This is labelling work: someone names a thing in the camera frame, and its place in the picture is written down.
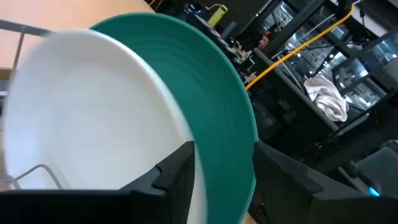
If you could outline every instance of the towel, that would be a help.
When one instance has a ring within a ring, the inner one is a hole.
[[[347,120],[348,105],[336,86],[323,75],[304,81],[308,95],[316,106],[332,121]]]

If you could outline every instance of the dish rack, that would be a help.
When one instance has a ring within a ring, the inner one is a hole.
[[[19,24],[19,23],[16,23],[16,22],[5,21],[5,20],[2,20],[2,19],[0,19],[0,30],[8,30],[8,31],[11,31],[11,32],[20,33],[19,34],[19,41],[18,41],[18,45],[17,45],[17,50],[16,50],[15,57],[14,57],[14,62],[12,64],[12,69],[13,70],[16,69],[16,67],[17,67],[19,56],[21,54],[21,49],[22,49],[22,44],[23,44],[23,41],[24,41],[25,34],[39,36],[39,37],[45,37],[46,35],[54,33],[51,30],[38,28],[38,27],[33,27],[33,26],[28,26],[28,25],[24,25],[24,24]],[[22,178],[24,178],[25,176],[29,175],[30,173],[32,173],[33,171],[35,171],[36,169],[39,169],[39,168],[45,169],[47,171],[47,173],[51,176],[52,180],[55,182],[55,185],[58,187],[58,189],[60,189],[60,190],[63,189],[63,187],[61,186],[61,183],[58,181],[58,179],[55,176],[55,174],[45,164],[38,164],[38,165],[32,167],[31,169],[29,169],[28,171],[26,171],[25,173],[21,174],[18,177],[12,177],[12,176],[7,175],[7,174],[1,174],[0,175],[0,181],[7,182],[8,184],[11,184],[16,190],[20,190],[21,187],[18,184],[18,180],[21,180]]]

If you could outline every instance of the yellow hose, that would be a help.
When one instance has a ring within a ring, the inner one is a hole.
[[[277,62],[273,63],[269,68],[265,69],[259,76],[257,76],[253,81],[251,81],[246,87],[245,89],[248,90],[250,89],[250,87],[252,87],[256,82],[258,82],[262,77],[264,77],[265,75],[267,75],[270,71],[272,71],[274,68],[276,68],[276,66],[280,65],[282,62],[286,61],[287,59],[289,59],[291,56],[293,56],[294,54],[296,54],[297,52],[299,52],[300,50],[302,50],[304,47],[314,43],[316,40],[318,40],[319,38],[323,37],[325,34],[329,33],[332,29],[334,29],[336,26],[342,24],[344,21],[346,21],[352,14],[354,13],[354,6],[351,7],[350,12],[342,19],[340,19],[338,22],[336,22],[335,24],[333,24],[332,26],[330,26],[329,28],[325,29],[323,32],[321,32],[320,34],[318,34],[316,37],[312,38],[311,40],[307,41],[306,43],[304,43],[303,45],[301,45],[300,47],[297,47],[295,50],[293,50],[291,53],[289,53],[288,55],[286,55],[285,57],[281,58],[280,60],[278,60]]]

